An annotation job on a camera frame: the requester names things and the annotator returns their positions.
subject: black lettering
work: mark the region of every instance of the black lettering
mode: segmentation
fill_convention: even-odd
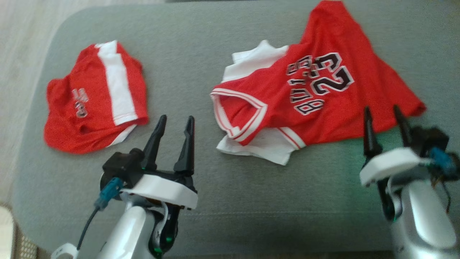
[[[324,100],[321,99],[316,99],[316,100],[311,100],[302,104],[299,104],[294,107],[300,114],[302,115],[308,115],[312,112],[318,111],[322,109],[322,106],[324,105]]]
[[[315,58],[315,64],[318,70],[328,68],[329,71],[334,72],[342,62],[342,58],[338,53],[329,53],[321,57]]]
[[[310,72],[305,72],[304,76],[308,75],[309,78],[317,78],[317,77],[319,77],[318,71],[314,68],[315,66],[316,66],[316,64],[313,64],[313,66],[311,66]]]
[[[307,89],[291,89],[291,103],[300,102],[311,98],[311,94]]]
[[[289,85],[305,84],[305,79],[289,79],[287,82]]]
[[[313,92],[317,95],[325,95],[329,93],[328,89],[343,92],[354,82],[345,66],[341,66],[340,69],[333,74],[333,77],[335,81],[327,77],[321,77],[320,79],[316,79],[311,82]]]
[[[301,59],[299,59],[297,61],[297,63],[299,64],[298,67],[299,69],[301,68],[310,68],[310,65],[311,65],[311,56],[308,55],[308,56],[305,56]]]
[[[297,72],[297,62],[287,65],[286,75],[290,76],[294,74],[295,72]]]

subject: floor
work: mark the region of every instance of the floor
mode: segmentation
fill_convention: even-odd
[[[154,4],[171,0],[0,0],[0,203],[10,203],[15,164],[30,103],[51,39],[71,14],[91,6]],[[39,258],[49,258],[40,251]],[[206,259],[391,258],[391,253],[211,256]]]

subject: basketball jersey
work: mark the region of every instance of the basketball jersey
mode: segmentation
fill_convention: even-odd
[[[149,120],[142,65],[117,41],[82,50],[66,77],[48,83],[46,98],[45,142],[64,152],[120,143]]]
[[[396,125],[395,104],[405,116],[426,109],[373,52],[341,1],[320,2],[299,44],[290,45],[269,67],[223,80],[211,98],[226,142],[251,145],[269,128],[295,149],[362,137],[365,106],[370,106],[377,132]]]

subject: black cable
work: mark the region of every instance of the black cable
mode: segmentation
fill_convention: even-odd
[[[96,213],[99,211],[99,208],[96,207],[94,211],[92,212],[91,216],[86,222],[85,228],[83,229],[83,232],[81,233],[80,240],[78,240],[78,245],[77,245],[77,251],[80,251],[81,243],[83,242],[83,238],[85,237],[86,231],[88,230],[89,224],[91,223],[92,219],[96,215]]]
[[[446,195],[447,195],[447,207],[446,207],[446,213],[449,213],[449,210],[450,210],[450,193],[449,191],[447,190],[447,187],[446,187],[446,183],[444,181],[441,182],[441,184],[443,185],[443,189],[444,189],[444,192],[446,192]]]

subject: shirt logo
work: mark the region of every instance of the shirt logo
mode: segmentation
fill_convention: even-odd
[[[77,109],[76,115],[78,118],[84,118],[88,116],[88,111],[85,109],[85,103],[89,101],[88,95],[84,88],[73,89],[72,94],[74,95],[75,109]]]
[[[321,96],[330,91],[343,92],[354,83],[353,77],[344,65],[340,65],[342,57],[333,52],[321,57],[313,58],[307,55],[297,62],[287,65],[286,75],[294,75],[302,71],[301,78],[292,78],[287,81],[291,87],[290,101],[294,109],[302,115],[308,115],[319,111],[324,105],[324,100],[314,99],[314,96]]]

